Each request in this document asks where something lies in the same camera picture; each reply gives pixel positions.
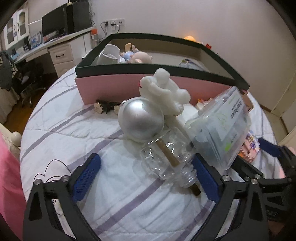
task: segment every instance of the computer monitor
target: computer monitor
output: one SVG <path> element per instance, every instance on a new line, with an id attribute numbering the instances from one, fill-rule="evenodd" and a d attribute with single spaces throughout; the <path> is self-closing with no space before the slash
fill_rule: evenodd
<path id="1" fill-rule="evenodd" d="M 65 11 L 66 5 L 64 4 L 52 10 L 42 17 L 42 35 L 46 36 L 55 31 L 63 34 L 66 28 Z"/>

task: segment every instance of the computer tower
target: computer tower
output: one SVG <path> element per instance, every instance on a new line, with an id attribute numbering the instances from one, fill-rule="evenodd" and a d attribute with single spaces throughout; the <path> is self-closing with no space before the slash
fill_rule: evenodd
<path id="1" fill-rule="evenodd" d="M 65 10 L 67 34 L 72 34 L 91 26 L 88 2 L 73 2 L 67 5 Z"/>

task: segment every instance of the label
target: label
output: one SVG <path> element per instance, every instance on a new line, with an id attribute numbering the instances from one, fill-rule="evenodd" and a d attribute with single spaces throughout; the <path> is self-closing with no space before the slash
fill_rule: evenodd
<path id="1" fill-rule="evenodd" d="M 214 116 L 214 123 L 221 141 L 225 139 L 243 108 L 244 101 L 236 89 Z"/>

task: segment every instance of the bed sheet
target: bed sheet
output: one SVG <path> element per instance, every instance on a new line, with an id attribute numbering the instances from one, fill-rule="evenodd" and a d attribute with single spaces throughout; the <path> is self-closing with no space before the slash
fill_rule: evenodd
<path id="1" fill-rule="evenodd" d="M 34 179 L 58 180 L 98 153 L 101 170 L 77 205 L 100 239 L 190 240 L 215 203 L 203 190 L 195 197 L 147 177 L 140 163 L 141 144 L 125 137 L 113 111 L 98 114 L 93 105 L 83 104 L 75 77 L 73 68 L 47 90 L 24 130 L 20 171 L 26 200 Z M 265 113 L 248 95 L 254 105 L 251 129 L 257 137 L 276 143 Z M 279 162 L 269 154 L 260 151 L 253 164 L 266 178 L 280 178 Z M 225 174 L 243 181 L 232 169 Z M 234 201 L 219 236 L 228 230 L 236 206 Z M 55 208 L 65 232 L 73 236 L 58 200 Z"/>

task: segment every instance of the plastic storage box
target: plastic storage box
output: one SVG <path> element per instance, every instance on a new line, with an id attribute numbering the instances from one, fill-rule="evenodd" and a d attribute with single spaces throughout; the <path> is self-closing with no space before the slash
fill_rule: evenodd
<path id="1" fill-rule="evenodd" d="M 185 129 L 207 163 L 219 172 L 230 168 L 248 133 L 251 121 L 237 87 L 210 101 Z"/>

